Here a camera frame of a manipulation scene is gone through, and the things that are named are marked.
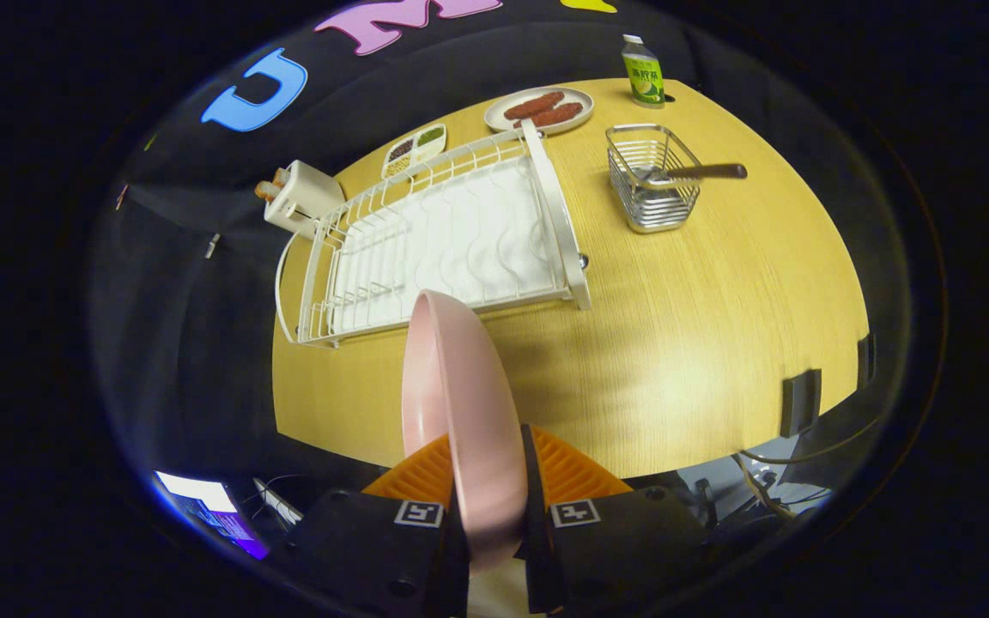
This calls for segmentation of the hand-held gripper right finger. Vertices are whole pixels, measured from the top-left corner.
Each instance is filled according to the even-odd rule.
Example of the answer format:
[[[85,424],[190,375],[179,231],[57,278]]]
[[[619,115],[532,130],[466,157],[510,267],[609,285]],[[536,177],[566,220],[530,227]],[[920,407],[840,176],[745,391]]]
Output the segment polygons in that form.
[[[669,488],[631,488],[525,425],[527,602],[547,617],[644,617],[707,570],[706,531]]]

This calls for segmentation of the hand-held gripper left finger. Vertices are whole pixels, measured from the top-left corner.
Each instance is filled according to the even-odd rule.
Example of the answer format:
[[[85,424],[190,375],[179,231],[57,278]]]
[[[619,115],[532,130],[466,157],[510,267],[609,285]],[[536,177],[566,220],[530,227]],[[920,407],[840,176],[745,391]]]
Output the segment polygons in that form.
[[[467,615],[470,551],[450,438],[433,439],[362,490],[330,490],[288,547],[314,590],[360,615]]]

